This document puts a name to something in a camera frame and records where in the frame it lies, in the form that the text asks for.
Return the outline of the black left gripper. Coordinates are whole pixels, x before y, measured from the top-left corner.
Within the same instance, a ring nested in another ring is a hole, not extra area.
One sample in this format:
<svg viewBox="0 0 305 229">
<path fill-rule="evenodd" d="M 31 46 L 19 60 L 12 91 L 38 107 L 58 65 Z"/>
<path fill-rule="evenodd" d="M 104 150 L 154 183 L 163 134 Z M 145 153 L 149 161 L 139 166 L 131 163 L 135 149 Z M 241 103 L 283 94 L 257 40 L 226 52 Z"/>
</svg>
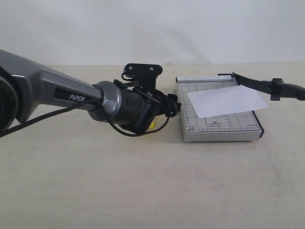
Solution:
<svg viewBox="0 0 305 229">
<path fill-rule="evenodd" d="M 175 94 L 153 90 L 123 89 L 119 127 L 127 131 L 147 131 L 156 116 L 175 117 L 181 103 Z"/>
</svg>

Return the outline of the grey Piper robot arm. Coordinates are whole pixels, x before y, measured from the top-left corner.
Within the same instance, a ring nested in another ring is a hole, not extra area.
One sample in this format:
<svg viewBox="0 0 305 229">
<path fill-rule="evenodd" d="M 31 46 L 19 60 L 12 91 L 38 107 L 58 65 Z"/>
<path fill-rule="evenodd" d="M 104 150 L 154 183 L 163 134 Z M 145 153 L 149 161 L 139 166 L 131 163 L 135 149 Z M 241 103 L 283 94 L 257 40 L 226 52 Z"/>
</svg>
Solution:
<svg viewBox="0 0 305 229">
<path fill-rule="evenodd" d="M 11 52 L 0 52 L 0 135 L 6 136 L 74 109 L 109 123 L 122 135 L 151 133 L 155 117 L 175 117 L 178 97 L 156 88 L 158 64 L 129 63 L 121 79 L 95 84 L 61 73 Z"/>
</svg>

